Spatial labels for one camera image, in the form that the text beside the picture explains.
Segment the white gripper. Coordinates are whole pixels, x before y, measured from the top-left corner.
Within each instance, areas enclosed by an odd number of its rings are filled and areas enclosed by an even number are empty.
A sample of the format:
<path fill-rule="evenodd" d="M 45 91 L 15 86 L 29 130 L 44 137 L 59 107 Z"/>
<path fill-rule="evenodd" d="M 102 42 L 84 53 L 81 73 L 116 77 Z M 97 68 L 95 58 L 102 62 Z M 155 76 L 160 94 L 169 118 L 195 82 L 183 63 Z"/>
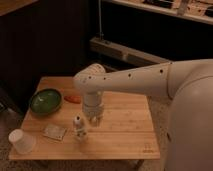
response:
<path fill-rule="evenodd" d="M 90 124 L 95 124 L 95 119 L 96 119 L 96 125 L 97 126 L 100 125 L 102 117 L 99 115 L 103 113 L 103 110 L 104 110 L 103 104 L 100 104 L 98 106 L 87 106 L 86 104 L 84 104 L 82 106 L 82 110 L 85 116 L 89 118 Z"/>

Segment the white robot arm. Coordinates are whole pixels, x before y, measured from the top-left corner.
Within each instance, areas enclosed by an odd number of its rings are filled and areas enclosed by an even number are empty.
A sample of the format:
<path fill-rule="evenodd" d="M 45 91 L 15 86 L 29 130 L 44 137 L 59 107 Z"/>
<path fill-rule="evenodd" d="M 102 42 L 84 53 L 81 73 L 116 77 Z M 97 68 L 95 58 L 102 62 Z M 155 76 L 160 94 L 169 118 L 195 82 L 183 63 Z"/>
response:
<path fill-rule="evenodd" d="M 172 100 L 165 171 L 213 171 L 213 59 L 160 63 L 106 72 L 92 64 L 74 76 L 86 115 L 98 115 L 104 91 Z"/>

